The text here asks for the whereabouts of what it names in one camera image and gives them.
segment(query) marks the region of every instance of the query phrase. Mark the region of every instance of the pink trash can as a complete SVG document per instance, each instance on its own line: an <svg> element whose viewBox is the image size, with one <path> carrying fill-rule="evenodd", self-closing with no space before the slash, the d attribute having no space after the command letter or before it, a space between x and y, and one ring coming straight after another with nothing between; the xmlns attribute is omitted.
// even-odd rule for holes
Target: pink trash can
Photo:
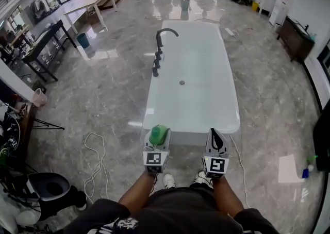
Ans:
<svg viewBox="0 0 330 234"><path fill-rule="evenodd" d="M36 107L43 106L47 103L47 97L42 93L40 88L38 88L33 94L32 102Z"/></svg>

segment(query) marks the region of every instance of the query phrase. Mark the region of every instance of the brown cabinet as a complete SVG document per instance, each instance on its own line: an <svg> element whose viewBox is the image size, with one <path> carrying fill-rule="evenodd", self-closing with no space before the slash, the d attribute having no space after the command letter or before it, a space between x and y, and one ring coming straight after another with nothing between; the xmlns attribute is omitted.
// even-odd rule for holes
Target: brown cabinet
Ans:
<svg viewBox="0 0 330 234"><path fill-rule="evenodd" d="M297 23L286 17L283 27L278 33L277 39L282 39L291 57L291 61L296 58L303 61L308 56L314 46L311 37L299 29Z"/></svg>

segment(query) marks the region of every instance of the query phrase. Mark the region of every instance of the forearm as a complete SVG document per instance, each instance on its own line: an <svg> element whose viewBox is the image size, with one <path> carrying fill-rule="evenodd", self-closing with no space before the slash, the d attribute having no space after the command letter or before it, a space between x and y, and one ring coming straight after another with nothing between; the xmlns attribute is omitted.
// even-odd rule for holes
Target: forearm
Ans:
<svg viewBox="0 0 330 234"><path fill-rule="evenodd" d="M220 212L234 217L238 212L244 210L243 204L228 184L227 179L213 179L214 198Z"/></svg>
<svg viewBox="0 0 330 234"><path fill-rule="evenodd" d="M118 203L124 205L131 214L138 212L149 199L154 182L155 176L144 172Z"/></svg>

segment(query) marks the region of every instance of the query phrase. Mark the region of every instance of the marble floor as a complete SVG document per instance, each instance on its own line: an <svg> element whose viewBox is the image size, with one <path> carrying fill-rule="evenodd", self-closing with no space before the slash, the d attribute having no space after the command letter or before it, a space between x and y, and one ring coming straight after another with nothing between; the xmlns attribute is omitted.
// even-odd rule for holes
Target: marble floor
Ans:
<svg viewBox="0 0 330 234"><path fill-rule="evenodd" d="M60 173L83 189L97 163L97 155L84 147L84 141L95 132L105 139L109 198L118 200L143 171L140 131L156 31L163 20L204 18L201 21L219 24L234 75L241 117L237 145L246 170L248 204L280 233L310 233L323 175L314 171L304 182L278 182L280 157L293 154L301 176L306 158L314 154L312 129L319 112L303 67L290 62L266 15L259 17L251 7L229 0L190 0L185 13L180 1L122 0L117 13L103 11L107 29L86 25L83 31L91 46L84 56L69 47L55 72L59 81L47 85L48 102L38 112L40 119L65 130L34 131L28 163L39 171ZM239 37L229 36L226 27ZM100 139L91 138L88 144L103 152ZM167 171L177 185L192 182L203 150L171 149ZM233 148L228 169L226 177L246 206L243 170ZM93 200L106 197L105 186L105 175L98 175ZM160 177L156 189L161 188ZM55 230L76 216L75 209L68 208L47 222Z"/></svg>

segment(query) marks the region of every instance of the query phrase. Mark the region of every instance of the white bathtub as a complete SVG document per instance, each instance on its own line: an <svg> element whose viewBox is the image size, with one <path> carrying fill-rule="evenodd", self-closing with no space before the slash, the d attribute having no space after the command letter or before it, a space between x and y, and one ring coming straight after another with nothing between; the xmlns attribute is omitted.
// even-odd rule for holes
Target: white bathtub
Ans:
<svg viewBox="0 0 330 234"><path fill-rule="evenodd" d="M152 76L142 135L168 126L171 144L205 146L208 131L228 135L240 128L236 90L227 52L216 24L164 21L164 57Z"/></svg>

